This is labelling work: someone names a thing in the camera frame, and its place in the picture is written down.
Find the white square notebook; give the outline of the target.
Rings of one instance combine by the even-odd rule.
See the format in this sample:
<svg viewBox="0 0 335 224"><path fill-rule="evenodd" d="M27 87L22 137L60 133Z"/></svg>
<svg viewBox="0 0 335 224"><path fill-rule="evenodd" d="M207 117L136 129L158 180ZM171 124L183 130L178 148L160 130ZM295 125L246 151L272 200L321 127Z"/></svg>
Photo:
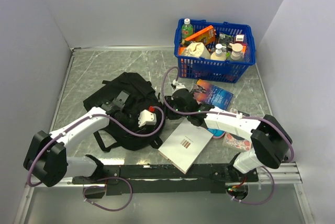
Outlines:
<svg viewBox="0 0 335 224"><path fill-rule="evenodd" d="M184 119L159 147L158 152L182 173L187 173L213 134Z"/></svg>

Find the black student backpack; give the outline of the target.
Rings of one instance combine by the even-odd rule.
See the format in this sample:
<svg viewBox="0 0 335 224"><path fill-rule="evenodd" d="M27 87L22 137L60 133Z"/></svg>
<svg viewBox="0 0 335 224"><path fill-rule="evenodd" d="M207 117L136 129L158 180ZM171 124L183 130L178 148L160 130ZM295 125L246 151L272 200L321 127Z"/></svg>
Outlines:
<svg viewBox="0 0 335 224"><path fill-rule="evenodd" d="M149 137L136 137L123 130L113 121L103 130L115 139L115 143L110 146L105 146L99 132L94 133L94 137L104 152L109 152L111 149L123 147L130 151L138 151L147 146L158 149L162 145L160 133L163 128L159 128L159 124L165 122L165 117L158 109L163 109L162 103L155 94L155 89L151 82L146 81L140 74L134 72L124 72L117 78L111 81L103 81L103 87L93 93L83 101L84 108L89 111L93 107L100 107L107 112L107 115L116 110L132 110L137 109L140 113L147 109L157 116L157 123L154 126L126 127L130 131L146 135L154 132L155 134Z"/></svg>

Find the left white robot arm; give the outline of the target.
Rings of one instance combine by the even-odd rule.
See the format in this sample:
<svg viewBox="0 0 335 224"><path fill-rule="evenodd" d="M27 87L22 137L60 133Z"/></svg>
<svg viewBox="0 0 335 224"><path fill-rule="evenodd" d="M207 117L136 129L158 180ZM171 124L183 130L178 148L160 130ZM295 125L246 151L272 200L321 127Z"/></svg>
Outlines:
<svg viewBox="0 0 335 224"><path fill-rule="evenodd" d="M133 137L142 137L116 118L130 98L130 93L121 91L112 101L92 107L85 115L67 126L50 133L37 132L30 143L23 166L28 171L27 184L36 187L56 185L65 177L86 177L91 183L98 183L104 175L103 164L93 156L68 157L67 150L78 145L87 136L116 125L113 132L124 131Z"/></svg>

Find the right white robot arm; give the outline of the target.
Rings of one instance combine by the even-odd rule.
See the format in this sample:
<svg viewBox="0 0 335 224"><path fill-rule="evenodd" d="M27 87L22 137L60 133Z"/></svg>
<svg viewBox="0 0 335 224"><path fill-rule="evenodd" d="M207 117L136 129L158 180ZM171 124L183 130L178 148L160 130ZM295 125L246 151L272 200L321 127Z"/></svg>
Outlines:
<svg viewBox="0 0 335 224"><path fill-rule="evenodd" d="M186 88L163 96L163 102L170 111L186 117L194 126L222 130L251 141L252 148L237 154L231 161L228 174L234 181L242 180L248 172L261 166L277 169L294 157L292 139L272 115L245 116L200 104Z"/></svg>

